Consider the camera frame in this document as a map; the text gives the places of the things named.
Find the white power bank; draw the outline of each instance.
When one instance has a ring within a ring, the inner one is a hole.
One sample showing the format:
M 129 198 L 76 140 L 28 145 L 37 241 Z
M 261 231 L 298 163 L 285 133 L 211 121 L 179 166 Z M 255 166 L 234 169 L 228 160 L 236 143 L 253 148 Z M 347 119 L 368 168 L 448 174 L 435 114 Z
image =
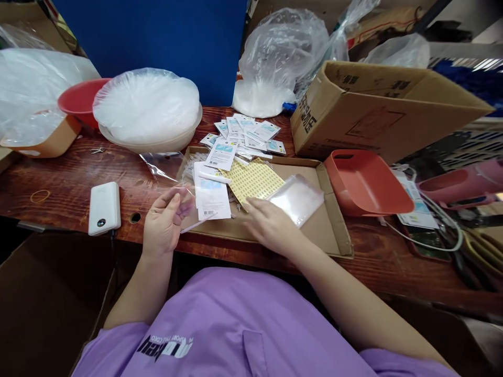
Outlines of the white power bank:
M 99 236 L 120 227 L 121 203 L 117 182 L 108 182 L 93 187 L 91 189 L 88 234 Z

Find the person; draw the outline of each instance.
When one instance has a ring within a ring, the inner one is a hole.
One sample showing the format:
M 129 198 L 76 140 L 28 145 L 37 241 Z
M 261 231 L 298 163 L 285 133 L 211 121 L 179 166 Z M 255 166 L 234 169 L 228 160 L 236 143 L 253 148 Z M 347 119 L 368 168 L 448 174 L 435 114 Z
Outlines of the person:
M 457 375 L 283 210 L 256 198 L 248 199 L 246 227 L 299 269 L 351 345 L 294 288 L 262 272 L 206 268 L 165 302 L 193 206 L 186 195 L 173 188 L 152 205 L 136 270 L 73 376 Z

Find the white plastic bag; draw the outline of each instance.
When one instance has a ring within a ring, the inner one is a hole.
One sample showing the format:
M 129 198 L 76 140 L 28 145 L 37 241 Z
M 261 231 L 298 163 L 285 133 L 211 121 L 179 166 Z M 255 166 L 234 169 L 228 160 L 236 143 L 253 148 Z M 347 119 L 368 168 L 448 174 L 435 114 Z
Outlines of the white plastic bag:
M 100 89 L 93 114 L 117 141 L 150 144 L 175 140 L 197 127 L 199 90 L 173 72 L 142 68 Z
M 430 62 L 430 44 L 415 33 L 391 38 L 369 52 L 363 62 L 425 69 Z
M 47 140 L 61 124 L 66 114 L 56 107 L 29 114 L 17 120 L 16 126 L 7 130 L 2 140 L 4 147 L 31 147 Z
M 0 50 L 0 72 L 0 138 L 12 127 L 23 134 L 30 116 L 53 110 L 66 89 L 100 78 L 89 59 L 22 48 Z
M 7 42 L 8 47 L 54 51 L 51 45 L 37 38 L 35 34 L 34 30 L 32 30 L 32 33 L 29 33 L 9 24 L 0 25 L 0 38 L 3 38 Z
M 246 40 L 233 107 L 251 117 L 278 115 L 284 102 L 294 101 L 297 78 L 321 59 L 328 39 L 325 23 L 307 9 L 283 8 L 265 17 Z
M 347 48 L 347 33 L 358 26 L 358 22 L 366 16 L 372 9 L 377 7 L 380 0 L 353 0 L 339 20 L 339 28 L 330 35 L 328 43 L 325 45 L 323 55 L 316 62 L 313 68 L 304 76 L 297 80 L 295 86 L 295 96 L 300 102 L 308 90 L 309 85 L 320 70 L 325 60 L 349 61 Z

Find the yellow sticker sheet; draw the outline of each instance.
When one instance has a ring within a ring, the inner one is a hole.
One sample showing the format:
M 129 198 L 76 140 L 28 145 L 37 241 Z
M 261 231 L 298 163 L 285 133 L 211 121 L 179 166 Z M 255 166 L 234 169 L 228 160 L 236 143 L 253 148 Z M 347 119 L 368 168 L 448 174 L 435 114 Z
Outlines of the yellow sticker sheet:
M 234 160 L 231 170 L 221 170 L 224 177 L 231 179 L 229 187 L 237 200 L 243 204 L 247 197 L 265 199 L 284 185 L 285 181 L 260 158 L 243 165 Z

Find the hole in table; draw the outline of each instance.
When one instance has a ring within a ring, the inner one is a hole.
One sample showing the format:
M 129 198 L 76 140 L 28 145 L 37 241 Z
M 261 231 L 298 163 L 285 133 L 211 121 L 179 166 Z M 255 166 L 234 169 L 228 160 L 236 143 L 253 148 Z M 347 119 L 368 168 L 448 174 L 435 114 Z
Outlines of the hole in table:
M 131 217 L 129 218 L 129 222 L 131 224 L 136 224 L 137 222 L 139 222 L 141 219 L 141 215 L 138 213 L 138 212 L 135 212 L 131 215 Z

